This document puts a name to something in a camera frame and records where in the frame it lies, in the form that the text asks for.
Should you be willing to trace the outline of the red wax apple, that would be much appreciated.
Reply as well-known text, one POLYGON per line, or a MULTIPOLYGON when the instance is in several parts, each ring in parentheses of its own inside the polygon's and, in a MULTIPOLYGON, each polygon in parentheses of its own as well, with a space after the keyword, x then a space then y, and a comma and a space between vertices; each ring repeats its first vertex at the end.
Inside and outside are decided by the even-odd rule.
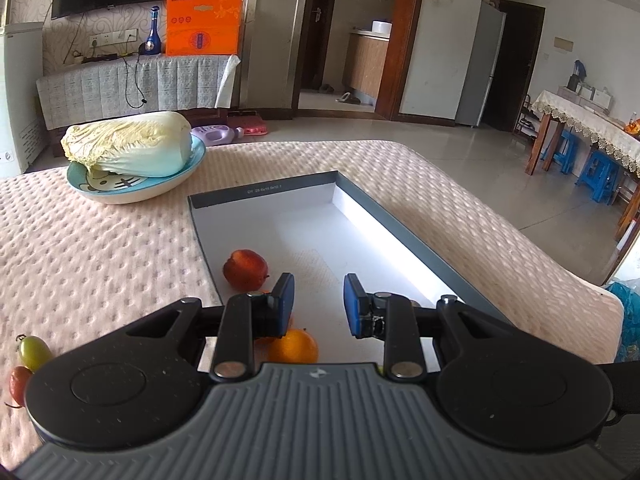
POLYGON ((269 268, 267 261, 257 252, 238 249, 222 266, 222 274, 234 290, 256 292, 269 278, 269 268))

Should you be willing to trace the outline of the large orange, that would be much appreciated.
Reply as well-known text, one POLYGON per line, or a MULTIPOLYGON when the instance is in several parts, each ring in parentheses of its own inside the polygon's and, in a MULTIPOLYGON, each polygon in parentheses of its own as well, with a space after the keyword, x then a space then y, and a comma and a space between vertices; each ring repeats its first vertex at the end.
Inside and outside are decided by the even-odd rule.
POLYGON ((266 349, 266 361, 284 364, 314 364, 319 359, 317 341, 306 330, 291 328, 273 339, 266 349))

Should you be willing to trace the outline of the green tomato with stem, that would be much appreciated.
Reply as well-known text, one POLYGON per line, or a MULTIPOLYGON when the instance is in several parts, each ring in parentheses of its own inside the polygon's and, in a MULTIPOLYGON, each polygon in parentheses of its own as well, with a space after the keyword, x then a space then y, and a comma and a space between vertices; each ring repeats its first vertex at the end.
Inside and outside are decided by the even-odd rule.
POLYGON ((16 337, 16 341, 22 363, 32 373, 53 359, 53 353, 47 343, 37 336, 21 334, 16 337))

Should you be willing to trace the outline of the dark red tomato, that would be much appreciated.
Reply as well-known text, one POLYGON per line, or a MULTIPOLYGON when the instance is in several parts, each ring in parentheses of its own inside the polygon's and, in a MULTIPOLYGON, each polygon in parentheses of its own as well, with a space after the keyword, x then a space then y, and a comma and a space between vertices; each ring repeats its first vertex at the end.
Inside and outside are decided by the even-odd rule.
POLYGON ((8 408, 24 408, 25 406, 25 391, 29 379, 32 377, 32 371, 24 366, 19 365, 11 370, 9 377, 9 393, 12 398, 11 403, 7 403, 8 408))

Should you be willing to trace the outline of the small orange mandarin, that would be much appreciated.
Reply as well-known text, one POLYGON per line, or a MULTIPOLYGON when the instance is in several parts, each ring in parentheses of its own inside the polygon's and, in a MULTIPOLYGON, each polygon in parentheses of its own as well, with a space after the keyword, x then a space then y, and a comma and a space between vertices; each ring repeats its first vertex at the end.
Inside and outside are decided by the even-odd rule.
POLYGON ((282 338, 292 323, 294 294, 262 295, 252 307, 252 331, 255 340, 282 338))

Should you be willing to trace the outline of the wooden kitchen counter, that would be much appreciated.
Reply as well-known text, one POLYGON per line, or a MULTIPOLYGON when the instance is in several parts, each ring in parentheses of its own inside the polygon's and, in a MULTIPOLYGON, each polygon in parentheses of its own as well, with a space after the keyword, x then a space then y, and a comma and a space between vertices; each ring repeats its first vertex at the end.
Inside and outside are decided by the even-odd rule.
POLYGON ((342 83, 363 103, 374 105, 378 100, 389 42, 365 30, 349 34, 342 83))

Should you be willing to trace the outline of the grey shallow box tray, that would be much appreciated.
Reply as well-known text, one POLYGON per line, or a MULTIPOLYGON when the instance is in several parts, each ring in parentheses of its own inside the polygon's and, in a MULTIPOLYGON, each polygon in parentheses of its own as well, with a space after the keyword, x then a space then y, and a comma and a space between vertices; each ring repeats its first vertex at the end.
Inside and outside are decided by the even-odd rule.
POLYGON ((194 194, 198 244, 220 301, 234 294, 222 266, 237 249, 267 261, 270 289, 295 278, 293 318, 317 341, 322 363, 382 362, 383 344, 348 328, 343 283, 356 274, 366 292, 393 292, 433 309, 441 296, 503 320, 482 292, 372 197, 337 171, 194 194))

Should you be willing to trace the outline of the pink quilted table cover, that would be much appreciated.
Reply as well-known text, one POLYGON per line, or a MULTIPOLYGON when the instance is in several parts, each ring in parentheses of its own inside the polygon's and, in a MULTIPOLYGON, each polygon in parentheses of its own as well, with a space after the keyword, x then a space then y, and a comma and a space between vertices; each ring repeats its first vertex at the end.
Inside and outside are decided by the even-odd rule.
POLYGON ((1 366, 16 337, 54 359, 1 412, 17 479, 623 479, 600 440, 623 309, 418 154, 382 141, 213 148, 146 202, 86 200, 63 169, 1 185, 1 366), (266 361, 215 382, 223 307, 194 194, 337 171, 502 313, 444 295, 416 308, 426 375, 382 362, 266 361))

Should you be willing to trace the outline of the purple plastic toy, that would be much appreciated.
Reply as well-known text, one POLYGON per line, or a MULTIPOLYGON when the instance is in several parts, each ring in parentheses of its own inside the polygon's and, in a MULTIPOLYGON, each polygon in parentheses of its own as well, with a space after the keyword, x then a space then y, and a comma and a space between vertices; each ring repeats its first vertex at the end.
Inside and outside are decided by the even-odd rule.
POLYGON ((199 138, 208 148, 211 148, 212 146, 228 145, 242 139, 244 129, 227 125, 209 125, 194 127, 191 134, 199 138))

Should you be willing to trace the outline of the light blue ceramic plate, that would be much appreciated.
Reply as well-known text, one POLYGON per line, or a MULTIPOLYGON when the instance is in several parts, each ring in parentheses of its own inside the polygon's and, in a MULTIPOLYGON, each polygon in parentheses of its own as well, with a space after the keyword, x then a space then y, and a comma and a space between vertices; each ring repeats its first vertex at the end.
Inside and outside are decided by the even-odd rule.
POLYGON ((147 178, 98 172, 94 176, 78 164, 67 167, 67 183, 80 195, 107 205, 126 205, 161 196, 188 180, 206 155, 206 146, 197 136, 191 136, 191 155, 184 167, 169 177, 147 178))

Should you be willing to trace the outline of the napa cabbage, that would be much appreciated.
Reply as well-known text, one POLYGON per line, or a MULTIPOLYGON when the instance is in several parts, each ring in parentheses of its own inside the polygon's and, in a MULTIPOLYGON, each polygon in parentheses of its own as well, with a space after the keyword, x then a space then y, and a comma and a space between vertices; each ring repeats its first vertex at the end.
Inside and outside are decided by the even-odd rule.
POLYGON ((155 112, 87 122, 67 128, 65 157, 92 174, 169 177, 191 156, 191 125, 177 112, 155 112))

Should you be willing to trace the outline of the blue plastic stool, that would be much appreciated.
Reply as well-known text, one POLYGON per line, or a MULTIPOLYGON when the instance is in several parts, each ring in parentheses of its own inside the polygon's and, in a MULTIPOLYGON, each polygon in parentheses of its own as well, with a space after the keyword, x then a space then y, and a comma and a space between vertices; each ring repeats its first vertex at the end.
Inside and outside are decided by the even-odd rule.
POLYGON ((620 177, 620 164, 599 150, 591 151, 576 184, 591 190, 591 199, 611 205, 620 177))
POLYGON ((540 159, 544 161, 542 168, 548 170, 552 162, 556 162, 560 165, 562 174, 571 174, 573 172, 579 143, 579 138, 575 133, 563 129, 558 136, 558 142, 555 144, 549 143, 542 152, 540 156, 540 159))

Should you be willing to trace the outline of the table with lace cloth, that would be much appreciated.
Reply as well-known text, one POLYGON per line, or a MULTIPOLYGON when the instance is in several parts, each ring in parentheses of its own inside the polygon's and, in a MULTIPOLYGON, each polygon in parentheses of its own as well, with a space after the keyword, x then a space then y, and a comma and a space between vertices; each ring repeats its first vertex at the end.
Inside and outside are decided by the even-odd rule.
POLYGON ((639 135, 630 134, 611 118, 544 90, 530 106, 533 112, 541 114, 536 139, 525 167, 525 173, 532 176, 541 161, 546 148, 548 156, 542 162, 542 169, 548 171, 551 153, 560 143, 564 129, 572 130, 590 146, 612 157, 639 181, 639 135))

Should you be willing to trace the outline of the cabinet with grey cloth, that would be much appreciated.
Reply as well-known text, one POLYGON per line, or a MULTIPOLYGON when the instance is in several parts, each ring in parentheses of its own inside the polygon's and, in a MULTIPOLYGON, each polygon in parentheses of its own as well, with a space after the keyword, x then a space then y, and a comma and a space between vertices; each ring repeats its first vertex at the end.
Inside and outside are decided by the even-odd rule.
POLYGON ((141 113, 231 106, 235 55, 132 56, 37 80, 49 130, 141 113))

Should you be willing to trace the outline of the blue glass bottle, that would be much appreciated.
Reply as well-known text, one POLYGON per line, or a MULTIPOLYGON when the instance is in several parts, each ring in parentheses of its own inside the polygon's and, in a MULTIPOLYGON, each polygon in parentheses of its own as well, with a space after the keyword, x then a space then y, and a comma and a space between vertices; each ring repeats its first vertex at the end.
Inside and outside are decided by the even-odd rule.
POLYGON ((160 7, 152 6, 150 17, 150 29, 143 45, 145 55, 157 55, 162 50, 162 40, 158 32, 158 18, 160 17, 160 7))

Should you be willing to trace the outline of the white roll on counter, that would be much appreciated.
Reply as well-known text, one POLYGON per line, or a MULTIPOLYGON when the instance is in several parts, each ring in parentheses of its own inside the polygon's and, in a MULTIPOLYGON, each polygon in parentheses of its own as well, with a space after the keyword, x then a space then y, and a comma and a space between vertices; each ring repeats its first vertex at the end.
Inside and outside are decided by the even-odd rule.
POLYGON ((371 32, 378 36, 390 38, 392 23, 386 21, 373 21, 371 25, 371 32))

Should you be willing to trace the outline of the orange gift bag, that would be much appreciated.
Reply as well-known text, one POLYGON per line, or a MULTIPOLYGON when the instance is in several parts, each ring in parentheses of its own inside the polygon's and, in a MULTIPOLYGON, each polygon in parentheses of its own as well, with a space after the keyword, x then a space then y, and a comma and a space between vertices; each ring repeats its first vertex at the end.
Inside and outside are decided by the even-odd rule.
POLYGON ((243 0, 166 0, 166 54, 239 52, 243 0))

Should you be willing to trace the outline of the grey refrigerator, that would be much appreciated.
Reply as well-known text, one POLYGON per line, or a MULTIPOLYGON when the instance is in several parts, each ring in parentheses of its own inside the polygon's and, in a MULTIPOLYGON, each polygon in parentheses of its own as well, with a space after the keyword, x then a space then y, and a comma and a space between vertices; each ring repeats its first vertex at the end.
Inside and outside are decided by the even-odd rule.
POLYGON ((489 3, 480 5, 474 44, 460 96, 459 125, 478 127, 482 119, 501 46, 506 14, 489 3))

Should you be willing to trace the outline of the white chest freezer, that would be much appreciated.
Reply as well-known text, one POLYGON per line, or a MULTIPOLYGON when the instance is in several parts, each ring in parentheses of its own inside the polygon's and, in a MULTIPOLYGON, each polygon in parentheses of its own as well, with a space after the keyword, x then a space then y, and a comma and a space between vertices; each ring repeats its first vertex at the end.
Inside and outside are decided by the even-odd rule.
POLYGON ((48 145, 37 80, 42 68, 43 22, 1 29, 1 179, 24 174, 48 145))

